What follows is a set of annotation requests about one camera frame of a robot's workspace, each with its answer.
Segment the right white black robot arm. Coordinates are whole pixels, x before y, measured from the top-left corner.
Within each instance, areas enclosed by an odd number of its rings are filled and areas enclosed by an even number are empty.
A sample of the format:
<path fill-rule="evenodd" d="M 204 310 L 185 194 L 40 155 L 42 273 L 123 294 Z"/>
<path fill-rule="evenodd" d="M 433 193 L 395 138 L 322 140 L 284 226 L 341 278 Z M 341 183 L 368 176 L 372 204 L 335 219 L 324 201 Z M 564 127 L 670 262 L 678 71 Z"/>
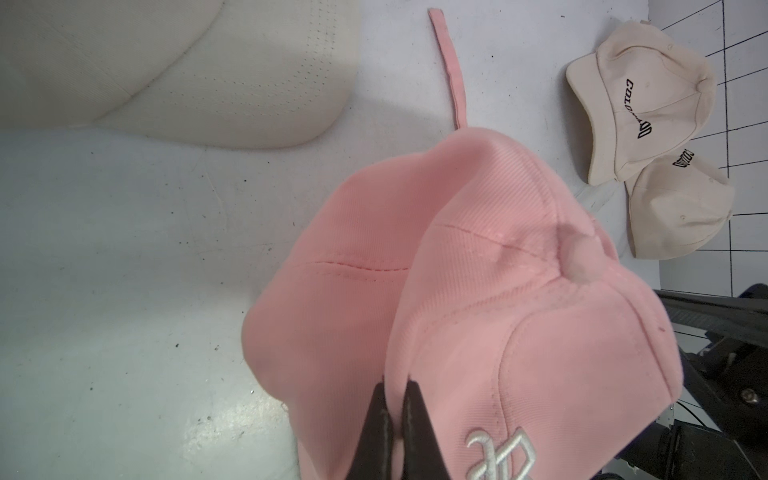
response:
<path fill-rule="evenodd" d="M 767 287 L 738 297 L 658 291 L 670 319 L 703 330 L 698 353 L 682 352 L 684 387 L 714 425 L 649 425 L 618 455 L 657 479 L 767 476 Z"/>

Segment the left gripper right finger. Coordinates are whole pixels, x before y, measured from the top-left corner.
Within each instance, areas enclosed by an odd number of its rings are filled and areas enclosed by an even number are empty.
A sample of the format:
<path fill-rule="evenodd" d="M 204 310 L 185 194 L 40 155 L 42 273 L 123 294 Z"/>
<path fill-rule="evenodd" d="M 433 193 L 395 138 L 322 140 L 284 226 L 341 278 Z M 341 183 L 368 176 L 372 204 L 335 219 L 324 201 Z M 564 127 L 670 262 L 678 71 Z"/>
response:
<path fill-rule="evenodd" d="M 417 382 L 407 382 L 402 407 L 402 479 L 450 480 L 429 413 Z"/>

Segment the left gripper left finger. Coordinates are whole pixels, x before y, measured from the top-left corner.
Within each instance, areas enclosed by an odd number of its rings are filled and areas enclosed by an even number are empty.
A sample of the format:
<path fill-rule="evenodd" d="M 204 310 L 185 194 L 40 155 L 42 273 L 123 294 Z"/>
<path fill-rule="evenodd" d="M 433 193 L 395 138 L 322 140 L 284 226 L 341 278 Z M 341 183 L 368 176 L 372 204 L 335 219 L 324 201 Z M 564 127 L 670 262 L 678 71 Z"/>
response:
<path fill-rule="evenodd" d="M 384 382 L 375 385 L 346 480 L 391 480 L 394 428 Z"/>

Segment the pink cap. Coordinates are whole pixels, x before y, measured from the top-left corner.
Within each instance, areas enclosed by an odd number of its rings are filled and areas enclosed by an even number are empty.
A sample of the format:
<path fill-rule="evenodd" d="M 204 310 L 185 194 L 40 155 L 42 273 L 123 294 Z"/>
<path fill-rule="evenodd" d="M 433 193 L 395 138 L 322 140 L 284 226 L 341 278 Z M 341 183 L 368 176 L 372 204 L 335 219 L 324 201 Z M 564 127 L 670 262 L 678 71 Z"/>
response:
<path fill-rule="evenodd" d="M 599 222 L 519 142 L 468 128 L 401 294 L 385 363 L 427 405 L 453 479 L 587 479 L 683 389 L 669 317 Z"/>
<path fill-rule="evenodd" d="M 462 188 L 484 133 L 465 122 L 462 72 L 443 12 L 429 13 L 456 102 L 435 147 L 344 180 L 303 231 L 242 327 L 244 358 L 286 408 L 303 479 L 345 479 L 384 365 L 392 324 L 428 226 Z M 404 445 L 394 428 L 392 478 Z"/>

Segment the pink cap back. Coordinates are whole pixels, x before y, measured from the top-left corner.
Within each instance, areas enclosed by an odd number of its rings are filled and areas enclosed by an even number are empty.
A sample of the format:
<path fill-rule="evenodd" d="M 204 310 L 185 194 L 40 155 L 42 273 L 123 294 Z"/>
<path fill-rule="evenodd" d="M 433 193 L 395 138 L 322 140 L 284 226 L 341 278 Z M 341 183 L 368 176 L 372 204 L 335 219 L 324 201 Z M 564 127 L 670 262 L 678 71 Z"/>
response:
<path fill-rule="evenodd" d="M 669 317 L 599 222 L 519 142 L 468 128 L 401 294 L 385 363 L 427 405 L 453 479 L 587 479 L 683 389 Z"/>

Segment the beige cap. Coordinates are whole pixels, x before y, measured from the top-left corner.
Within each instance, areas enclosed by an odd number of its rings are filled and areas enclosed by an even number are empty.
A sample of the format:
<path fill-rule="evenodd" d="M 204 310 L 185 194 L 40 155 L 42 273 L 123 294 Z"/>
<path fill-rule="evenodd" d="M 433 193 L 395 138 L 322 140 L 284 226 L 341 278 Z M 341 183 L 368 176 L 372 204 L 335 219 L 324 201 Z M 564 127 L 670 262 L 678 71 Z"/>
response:
<path fill-rule="evenodd" d="M 355 1 L 5 1 L 1 124 L 300 145 L 346 106 L 359 33 Z"/>
<path fill-rule="evenodd" d="M 590 121 L 587 182 L 625 182 L 687 143 L 715 106 L 717 78 L 701 54 L 647 23 L 627 21 L 566 79 Z"/>
<path fill-rule="evenodd" d="M 732 215 L 734 187 L 708 159 L 682 148 L 625 182 L 633 254 L 670 260 L 708 243 Z"/>

